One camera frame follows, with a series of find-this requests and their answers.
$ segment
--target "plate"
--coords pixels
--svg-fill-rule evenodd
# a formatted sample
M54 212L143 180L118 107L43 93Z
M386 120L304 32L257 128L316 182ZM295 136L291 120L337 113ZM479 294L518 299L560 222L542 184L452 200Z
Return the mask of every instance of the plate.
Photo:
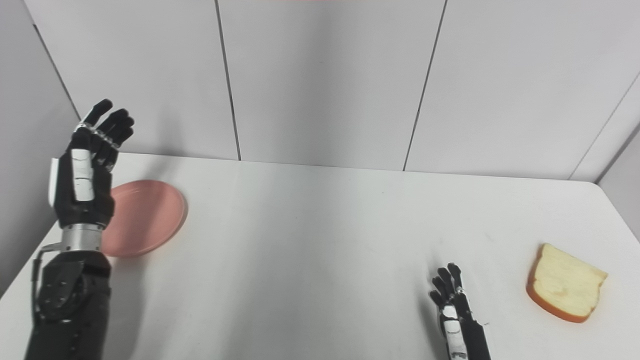
M156 180L125 183L111 190L115 213L102 234L102 252L117 258L140 256L166 243L185 217L182 194Z

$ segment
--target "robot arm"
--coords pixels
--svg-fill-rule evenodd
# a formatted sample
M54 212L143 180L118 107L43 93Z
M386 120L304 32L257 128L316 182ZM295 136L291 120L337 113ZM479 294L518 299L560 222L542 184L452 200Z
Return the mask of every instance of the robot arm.
M432 279L429 293L440 312L440 328L447 340L450 360L491 360L484 329L472 316L462 287L460 268L449 263Z
M132 134L126 110L111 113L103 100L74 131L65 153L54 160L49 203L62 228L60 243L46 245L33 264L33 330L27 360L100 360L109 316L111 266L100 252L102 230L113 216L111 169L118 148ZM60 251L42 272L42 254Z

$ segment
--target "white bread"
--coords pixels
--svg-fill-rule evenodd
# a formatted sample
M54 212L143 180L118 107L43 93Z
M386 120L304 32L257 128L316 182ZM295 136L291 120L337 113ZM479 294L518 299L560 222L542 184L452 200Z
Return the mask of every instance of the white bread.
M607 273L544 243L527 283L527 293L549 313L585 322L598 305Z

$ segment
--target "white wall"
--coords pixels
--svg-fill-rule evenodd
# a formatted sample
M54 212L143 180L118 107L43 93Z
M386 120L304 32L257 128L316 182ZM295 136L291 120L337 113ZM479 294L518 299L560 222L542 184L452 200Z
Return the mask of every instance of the white wall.
M640 238L640 136L633 138L599 185Z
M449 1L407 170L568 179L640 70L639 38L636 0Z
M54 223L50 159L77 121L24 3L0 1L0 294Z
M74 104L136 120L123 151L237 159L213 0L26 3Z
M640 107L636 0L26 0L125 150L594 181ZM432 67L420 107L423 85Z
M243 160L402 170L443 4L220 1Z

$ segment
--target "tabletop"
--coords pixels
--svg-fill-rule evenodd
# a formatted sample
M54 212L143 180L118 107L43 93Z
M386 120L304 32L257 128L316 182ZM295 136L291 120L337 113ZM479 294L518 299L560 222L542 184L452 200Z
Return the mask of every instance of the tabletop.
M105 360L444 360L428 291L450 261L494 360L637 352L640 243L594 184L121 154L114 184L139 179L178 188L188 216L110 259ZM587 322L527 296L543 242L609 273ZM24 356L30 271L0 299L2 359Z

